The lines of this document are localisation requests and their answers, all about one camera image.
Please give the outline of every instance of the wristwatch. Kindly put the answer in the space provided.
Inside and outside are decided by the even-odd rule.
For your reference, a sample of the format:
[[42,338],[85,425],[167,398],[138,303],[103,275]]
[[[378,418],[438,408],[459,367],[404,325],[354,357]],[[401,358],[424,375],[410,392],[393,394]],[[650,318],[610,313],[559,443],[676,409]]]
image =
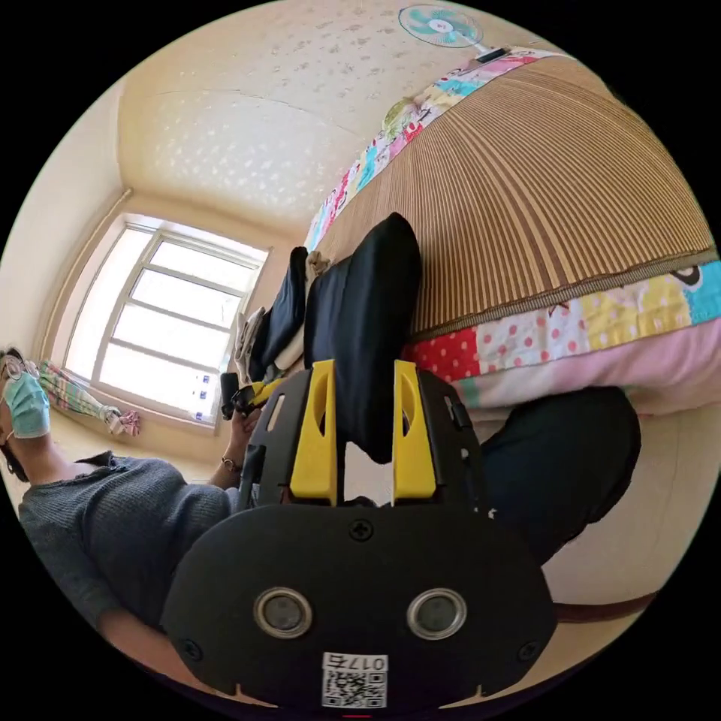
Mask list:
[[243,466],[239,466],[232,458],[226,458],[223,456],[221,463],[223,464],[225,470],[230,473],[240,473],[243,470]]

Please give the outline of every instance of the fan blade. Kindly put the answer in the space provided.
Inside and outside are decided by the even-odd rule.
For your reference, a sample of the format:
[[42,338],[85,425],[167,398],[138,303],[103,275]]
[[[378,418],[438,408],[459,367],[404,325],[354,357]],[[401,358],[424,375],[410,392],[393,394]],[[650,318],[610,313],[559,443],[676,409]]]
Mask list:
[[409,25],[408,30],[410,30],[412,32],[417,32],[419,35],[435,35],[436,34],[436,31],[428,25],[421,25],[421,26]]
[[453,26],[453,30],[458,33],[458,35],[461,35],[466,40],[473,41],[475,38],[478,37],[478,30],[471,27],[470,25],[466,25],[465,23],[455,23]]
[[460,21],[458,13],[452,10],[434,10],[431,15],[433,15],[436,20],[447,20],[451,25],[455,25],[456,22]]
[[417,10],[416,8],[413,8],[413,10],[408,13],[408,17],[410,17],[411,20],[415,20],[417,23],[427,23],[428,20],[430,20],[423,11]]

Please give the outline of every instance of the blue surgical mask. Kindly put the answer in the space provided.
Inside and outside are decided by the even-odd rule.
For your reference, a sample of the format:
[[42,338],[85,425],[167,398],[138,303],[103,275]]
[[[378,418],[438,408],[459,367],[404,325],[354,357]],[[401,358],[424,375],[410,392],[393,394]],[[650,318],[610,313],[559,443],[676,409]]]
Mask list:
[[50,402],[38,380],[29,373],[21,373],[17,380],[8,379],[2,397],[13,423],[8,438],[40,438],[50,432]]

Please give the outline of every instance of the window pane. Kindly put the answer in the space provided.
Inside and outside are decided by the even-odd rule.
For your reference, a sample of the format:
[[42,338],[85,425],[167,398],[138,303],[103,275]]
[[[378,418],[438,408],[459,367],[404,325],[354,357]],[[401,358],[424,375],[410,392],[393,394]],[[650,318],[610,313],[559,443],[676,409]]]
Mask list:
[[229,334],[127,305],[120,314],[113,338],[201,366],[219,368]]
[[255,275],[250,268],[175,243],[161,243],[150,262],[244,292],[249,290]]
[[229,328],[238,310],[240,298],[196,285],[186,280],[166,276],[154,270],[144,270],[132,297],[156,308],[172,310],[198,321]]
[[73,373],[88,379],[92,375],[110,314],[151,237],[151,233],[127,228],[105,259],[78,316],[68,349],[65,367]]
[[100,380],[121,391],[187,411],[196,421],[213,420],[217,375],[207,376],[110,343]]

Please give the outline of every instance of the pink blanket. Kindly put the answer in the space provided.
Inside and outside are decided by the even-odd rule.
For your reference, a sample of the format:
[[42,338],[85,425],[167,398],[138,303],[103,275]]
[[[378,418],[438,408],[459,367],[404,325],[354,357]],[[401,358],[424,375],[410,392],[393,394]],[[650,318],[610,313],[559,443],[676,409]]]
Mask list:
[[721,262],[408,346],[474,420],[588,386],[620,386],[641,415],[721,403]]

